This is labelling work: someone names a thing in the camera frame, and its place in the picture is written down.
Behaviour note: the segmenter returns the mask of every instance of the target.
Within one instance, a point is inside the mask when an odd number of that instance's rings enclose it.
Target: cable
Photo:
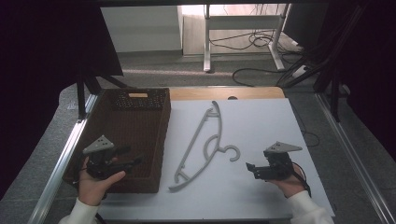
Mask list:
[[[306,134],[311,134],[311,135],[314,135],[314,136],[317,138],[317,140],[318,140],[315,144],[313,144],[313,145],[306,145],[306,146],[307,146],[307,147],[317,147],[318,145],[320,145],[320,138],[319,138],[319,136],[317,136],[315,133],[311,133],[311,132],[309,132],[309,131],[306,130],[304,121],[303,121],[303,119],[301,118],[300,114],[298,113],[296,107],[294,106],[294,104],[293,104],[291,101],[289,101],[289,102],[290,102],[291,108],[294,110],[294,114],[297,115],[297,118],[300,120],[301,125],[303,126],[303,129],[301,130],[301,133],[303,134],[303,137],[305,137]]]
[[[106,224],[105,220],[99,215],[99,213],[96,213],[95,217],[98,219],[100,223]]]
[[[247,86],[247,87],[255,87],[255,86],[236,80],[235,76],[240,71],[259,71],[259,72],[267,72],[267,73],[283,73],[283,72],[279,72],[279,71],[270,71],[270,70],[265,70],[265,69],[260,69],[260,68],[240,68],[240,69],[234,71],[233,75],[232,75],[233,81],[240,85]]]

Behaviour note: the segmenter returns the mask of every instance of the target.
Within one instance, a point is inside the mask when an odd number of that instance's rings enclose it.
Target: wall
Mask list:
[[[181,49],[181,8],[101,8],[116,52]]]

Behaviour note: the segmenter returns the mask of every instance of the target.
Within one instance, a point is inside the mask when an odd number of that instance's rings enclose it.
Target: metal rail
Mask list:
[[[374,182],[374,180],[370,177],[366,168],[364,167],[358,153],[350,142],[341,122],[337,122],[335,118],[332,116],[332,112],[330,111],[329,103],[327,102],[326,96],[324,93],[317,93],[317,99],[319,101],[320,107],[322,108],[324,114],[326,115],[327,120],[331,124],[335,135],[337,136],[339,142],[341,143],[344,152],[346,153],[346,157],[348,158],[352,168],[354,169],[361,185],[366,191],[371,203],[375,211],[377,212],[379,218],[384,224],[394,224],[396,223],[393,214],[389,210],[389,206],[379,191],[378,186]]]
[[[96,99],[97,99],[96,95],[90,95],[90,97],[87,100],[86,108],[87,108],[88,116],[89,116],[89,112],[92,110],[92,107]],[[51,176],[49,177],[49,181],[47,182],[47,185],[44,188],[43,193],[41,194],[40,199],[38,200],[35,209],[29,218],[28,221],[29,224],[40,224],[44,222],[47,213],[50,210],[52,202],[56,196],[56,193],[58,192],[58,189],[61,186],[62,176],[67,167],[67,163],[69,163],[72,157],[78,139],[80,138],[81,133],[84,130],[88,116],[86,119],[82,120],[81,122],[77,122],[75,127],[73,128],[73,131],[71,132],[66,142],[66,145],[64,146],[64,150],[62,151],[62,154],[58,162],[56,163]]]

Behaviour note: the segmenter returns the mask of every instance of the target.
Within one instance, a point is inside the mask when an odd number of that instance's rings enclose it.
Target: metal frame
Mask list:
[[[289,4],[285,5],[281,15],[264,15],[264,16],[210,16],[210,5],[205,5],[205,50],[204,50],[204,71],[209,72],[210,66],[210,40],[209,33],[211,30],[248,30],[248,29],[274,29],[274,41],[268,45],[268,49],[273,56],[276,69],[285,70],[285,66],[279,57],[277,43],[285,23],[286,14]]]
[[[374,182],[374,180],[370,177],[366,168],[363,165],[358,153],[353,147],[352,143],[349,141],[347,134],[344,131],[344,128],[340,122],[338,122],[332,115],[332,111],[329,109],[329,103],[327,102],[326,96],[324,93],[317,93],[317,99],[319,101],[320,107],[323,110],[327,120],[332,126],[336,137],[341,143],[344,152],[346,153],[346,157],[348,158],[352,168],[354,169],[356,176],[358,177],[361,185],[366,191],[370,201],[373,204],[375,211],[377,212],[379,218],[382,223],[396,223],[393,214],[389,210],[389,206],[382,196],[378,186]]]
[[[43,193],[40,196],[40,199],[35,206],[35,209],[32,215],[29,218],[28,223],[43,223],[48,211],[50,210],[50,206],[58,192],[59,187],[62,183],[62,176],[64,175],[64,171],[66,170],[67,163],[69,163],[73,151],[75,150],[78,139],[81,136],[82,131],[84,130],[85,124],[89,118],[90,112],[92,111],[93,105],[97,100],[96,95],[90,95],[85,104],[87,108],[87,117],[84,120],[78,121],[71,132],[66,145],[64,146],[64,150],[55,165],[55,168],[52,171],[51,176],[49,177],[49,181],[47,182],[46,187],[43,190]]]

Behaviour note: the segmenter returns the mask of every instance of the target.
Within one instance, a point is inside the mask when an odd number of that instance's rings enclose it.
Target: white surface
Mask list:
[[[262,152],[276,141],[303,148],[291,152],[290,157],[303,166],[313,200],[334,216],[288,99],[217,102],[223,122],[219,145],[239,147],[241,158],[238,161],[229,161],[234,156],[232,150],[217,152],[186,188],[171,192],[168,187],[175,185],[178,164],[203,114],[212,106],[211,101],[172,101],[159,193],[109,194],[99,210],[101,216],[139,221],[289,218],[291,211],[281,191],[270,183],[255,179],[246,167],[246,162],[256,166],[268,165]],[[217,126],[215,118],[204,124],[186,160],[186,173],[192,175],[204,165],[202,145],[208,136],[218,133]]]
[[[181,9],[166,7],[102,7],[116,52],[181,49]]]

